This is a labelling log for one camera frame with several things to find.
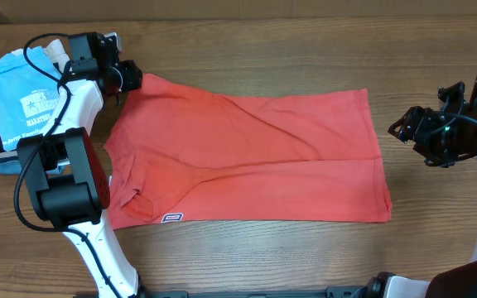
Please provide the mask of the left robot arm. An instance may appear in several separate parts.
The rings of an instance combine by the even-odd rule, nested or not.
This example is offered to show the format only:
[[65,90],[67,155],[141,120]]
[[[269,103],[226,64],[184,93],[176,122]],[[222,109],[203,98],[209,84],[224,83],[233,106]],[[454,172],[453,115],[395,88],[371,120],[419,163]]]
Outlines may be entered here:
[[120,60],[120,36],[111,32],[69,35],[70,58],[55,79],[62,98],[46,132],[17,144],[21,172],[13,195],[16,216],[29,229],[62,233],[75,246],[99,297],[148,297],[137,270],[124,255],[108,218],[108,178],[85,127],[64,128],[77,102],[71,81],[96,83],[99,98],[142,86],[133,60]]

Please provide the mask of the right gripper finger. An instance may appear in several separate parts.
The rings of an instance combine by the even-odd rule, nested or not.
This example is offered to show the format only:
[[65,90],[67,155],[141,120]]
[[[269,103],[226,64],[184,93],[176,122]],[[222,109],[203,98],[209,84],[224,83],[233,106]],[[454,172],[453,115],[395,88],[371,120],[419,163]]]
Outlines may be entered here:
[[465,109],[465,84],[460,81],[451,87],[438,89],[441,113],[463,113]]
[[409,108],[400,119],[389,127],[388,133],[407,143],[413,140],[418,125],[419,108]]

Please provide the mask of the red t-shirt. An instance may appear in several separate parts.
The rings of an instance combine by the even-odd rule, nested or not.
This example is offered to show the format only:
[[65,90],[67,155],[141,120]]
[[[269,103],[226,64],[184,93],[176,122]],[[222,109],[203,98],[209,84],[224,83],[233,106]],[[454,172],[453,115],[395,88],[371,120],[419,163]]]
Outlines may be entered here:
[[146,74],[105,149],[114,228],[392,215],[364,89],[241,97]]

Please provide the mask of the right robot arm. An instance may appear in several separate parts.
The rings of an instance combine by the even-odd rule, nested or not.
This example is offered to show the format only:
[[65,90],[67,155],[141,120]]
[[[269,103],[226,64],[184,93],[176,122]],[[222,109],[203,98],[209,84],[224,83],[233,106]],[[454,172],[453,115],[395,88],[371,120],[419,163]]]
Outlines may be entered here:
[[[412,141],[426,166],[446,168],[459,161],[477,159],[477,76],[469,100],[458,82],[439,88],[439,109],[414,106],[388,131],[402,142]],[[443,272],[430,281],[408,279],[390,272],[372,277],[355,297],[477,297],[477,240],[470,263]]]

